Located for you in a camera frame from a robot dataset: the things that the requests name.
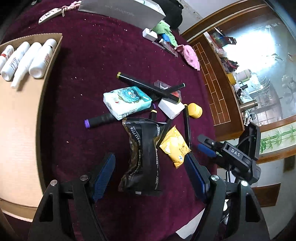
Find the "pink cloth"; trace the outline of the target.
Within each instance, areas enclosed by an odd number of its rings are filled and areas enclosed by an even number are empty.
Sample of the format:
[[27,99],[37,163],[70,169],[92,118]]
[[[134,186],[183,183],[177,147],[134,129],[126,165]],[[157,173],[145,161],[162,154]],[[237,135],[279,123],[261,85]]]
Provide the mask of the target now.
[[200,71],[199,59],[195,53],[195,50],[190,45],[177,45],[175,50],[179,52],[186,62],[197,71]]

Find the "black foil snack pouch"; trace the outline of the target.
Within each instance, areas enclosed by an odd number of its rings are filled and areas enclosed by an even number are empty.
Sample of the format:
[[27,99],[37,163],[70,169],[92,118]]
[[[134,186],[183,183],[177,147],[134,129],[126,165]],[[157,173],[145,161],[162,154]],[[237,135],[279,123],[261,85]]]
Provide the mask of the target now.
[[122,125],[129,136],[129,168],[121,178],[118,190],[139,195],[158,195],[159,155],[161,141],[171,121],[158,122],[148,118],[125,118]]

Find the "black marker purple cap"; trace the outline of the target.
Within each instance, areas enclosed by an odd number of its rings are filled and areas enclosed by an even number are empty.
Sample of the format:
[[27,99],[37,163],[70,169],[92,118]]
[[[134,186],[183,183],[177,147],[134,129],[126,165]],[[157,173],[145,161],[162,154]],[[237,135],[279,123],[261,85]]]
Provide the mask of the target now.
[[95,128],[114,121],[117,121],[117,119],[111,113],[105,113],[94,118],[85,119],[84,125],[86,128]]

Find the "yellow snack packet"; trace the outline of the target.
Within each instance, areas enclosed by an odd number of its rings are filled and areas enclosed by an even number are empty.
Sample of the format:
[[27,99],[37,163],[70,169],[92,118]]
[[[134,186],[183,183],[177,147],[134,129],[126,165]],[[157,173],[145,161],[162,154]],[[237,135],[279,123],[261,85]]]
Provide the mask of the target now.
[[167,132],[160,148],[170,157],[176,169],[183,164],[186,154],[191,151],[176,126]]

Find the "white bottle with qr label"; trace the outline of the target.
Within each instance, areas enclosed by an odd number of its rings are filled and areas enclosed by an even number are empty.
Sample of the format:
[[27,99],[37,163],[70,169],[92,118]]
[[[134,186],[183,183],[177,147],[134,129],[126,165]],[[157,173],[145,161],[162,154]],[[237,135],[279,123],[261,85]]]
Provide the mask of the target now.
[[27,41],[25,41],[10,56],[6,64],[1,69],[1,76],[5,81],[11,81],[22,57],[27,52],[29,47],[30,44]]

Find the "white pill bottle plain label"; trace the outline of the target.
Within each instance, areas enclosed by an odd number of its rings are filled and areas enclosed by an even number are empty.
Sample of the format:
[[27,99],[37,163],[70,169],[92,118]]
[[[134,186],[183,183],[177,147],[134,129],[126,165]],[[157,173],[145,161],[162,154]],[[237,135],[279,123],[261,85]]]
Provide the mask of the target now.
[[52,38],[46,40],[29,67],[29,75],[35,79],[41,79],[44,77],[56,46],[56,40]]

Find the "green cloth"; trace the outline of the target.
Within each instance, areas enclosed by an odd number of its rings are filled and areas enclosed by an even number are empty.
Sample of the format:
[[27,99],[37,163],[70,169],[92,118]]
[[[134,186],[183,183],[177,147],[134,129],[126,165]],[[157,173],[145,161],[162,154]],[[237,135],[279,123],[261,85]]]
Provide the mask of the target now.
[[177,41],[175,39],[175,36],[173,35],[170,25],[167,24],[165,21],[161,20],[155,27],[152,28],[154,32],[156,32],[158,35],[165,34],[170,39],[170,43],[177,47]]

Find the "black marker olive caps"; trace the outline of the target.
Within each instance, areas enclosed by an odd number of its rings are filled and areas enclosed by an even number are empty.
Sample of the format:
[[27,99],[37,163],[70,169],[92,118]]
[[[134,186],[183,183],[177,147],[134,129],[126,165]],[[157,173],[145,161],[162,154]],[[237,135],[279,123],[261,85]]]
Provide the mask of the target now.
[[181,102],[179,97],[171,94],[170,92],[162,90],[162,89],[160,89],[154,85],[151,85],[149,83],[145,83],[141,80],[133,79],[132,77],[122,74],[121,72],[117,73],[116,78],[119,79],[120,81],[130,85],[130,86],[136,86],[140,89],[143,89],[143,91],[146,90],[148,92],[155,94],[158,97],[166,98],[171,103],[178,104],[179,102]]

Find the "slim white bottle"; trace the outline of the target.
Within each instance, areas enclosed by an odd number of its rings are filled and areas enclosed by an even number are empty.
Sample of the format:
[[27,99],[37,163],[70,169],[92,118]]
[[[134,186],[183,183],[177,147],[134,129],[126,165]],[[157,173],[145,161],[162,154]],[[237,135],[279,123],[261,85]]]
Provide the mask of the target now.
[[41,43],[34,42],[24,54],[24,56],[20,60],[20,63],[18,64],[18,68],[15,71],[14,78],[11,83],[11,88],[17,89],[19,87],[20,82],[28,73],[30,65],[41,47]]

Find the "white pill bottle red label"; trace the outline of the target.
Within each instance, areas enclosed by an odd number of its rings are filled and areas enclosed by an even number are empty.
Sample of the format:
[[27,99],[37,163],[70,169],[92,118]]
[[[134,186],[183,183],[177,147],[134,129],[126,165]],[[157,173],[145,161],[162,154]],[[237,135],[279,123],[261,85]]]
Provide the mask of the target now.
[[14,47],[12,45],[7,45],[4,51],[2,51],[0,55],[0,71],[2,70],[3,66],[6,64],[10,56],[14,52]]

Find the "blue small object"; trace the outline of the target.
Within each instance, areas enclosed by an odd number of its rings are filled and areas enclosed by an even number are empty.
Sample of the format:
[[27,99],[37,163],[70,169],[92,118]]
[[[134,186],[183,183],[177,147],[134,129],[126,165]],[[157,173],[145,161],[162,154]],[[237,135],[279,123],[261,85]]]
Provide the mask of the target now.
[[167,43],[171,43],[170,37],[168,35],[166,35],[166,34],[162,34],[162,39],[164,41],[166,41]]

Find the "black leather chair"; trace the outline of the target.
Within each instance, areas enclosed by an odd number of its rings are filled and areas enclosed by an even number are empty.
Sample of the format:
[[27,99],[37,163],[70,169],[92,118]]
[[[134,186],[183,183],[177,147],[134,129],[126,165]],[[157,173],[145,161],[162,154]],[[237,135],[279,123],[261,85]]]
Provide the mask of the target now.
[[170,25],[171,29],[176,30],[183,21],[183,5],[176,0],[154,0],[165,13],[164,21]]

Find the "blue cartoon tissue pack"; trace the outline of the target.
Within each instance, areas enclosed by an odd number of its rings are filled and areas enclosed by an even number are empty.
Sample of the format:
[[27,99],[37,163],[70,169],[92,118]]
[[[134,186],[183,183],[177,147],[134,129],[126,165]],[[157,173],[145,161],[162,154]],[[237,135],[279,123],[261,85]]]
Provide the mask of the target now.
[[149,108],[152,99],[138,87],[131,86],[104,93],[103,102],[117,120],[122,120],[130,114]]

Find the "black marker green cap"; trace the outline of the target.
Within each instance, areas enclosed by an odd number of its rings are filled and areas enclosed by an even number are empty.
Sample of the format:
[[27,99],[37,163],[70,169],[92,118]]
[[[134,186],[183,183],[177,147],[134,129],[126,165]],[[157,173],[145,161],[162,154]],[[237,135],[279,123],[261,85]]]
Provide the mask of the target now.
[[[179,85],[176,86],[171,86],[171,87],[164,87],[164,85],[160,84],[158,86],[156,86],[156,88],[163,90],[165,92],[170,92],[172,95],[178,97],[180,99],[180,101],[182,101],[182,96],[181,96],[181,89],[184,88],[186,85],[184,83],[181,83]],[[159,99],[161,99],[161,97],[155,95],[154,93],[149,94],[150,98],[152,99],[152,101],[157,101]]]

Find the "black marker yellow cap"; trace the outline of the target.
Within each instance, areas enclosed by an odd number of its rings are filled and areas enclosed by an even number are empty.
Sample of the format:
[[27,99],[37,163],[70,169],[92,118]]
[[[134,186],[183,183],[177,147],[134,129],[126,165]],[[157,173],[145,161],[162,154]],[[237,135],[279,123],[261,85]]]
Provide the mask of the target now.
[[189,149],[191,150],[192,140],[191,140],[191,130],[190,130],[190,122],[189,122],[189,111],[188,111],[188,106],[186,104],[184,104],[183,117],[184,117],[184,127],[185,127],[185,141]]

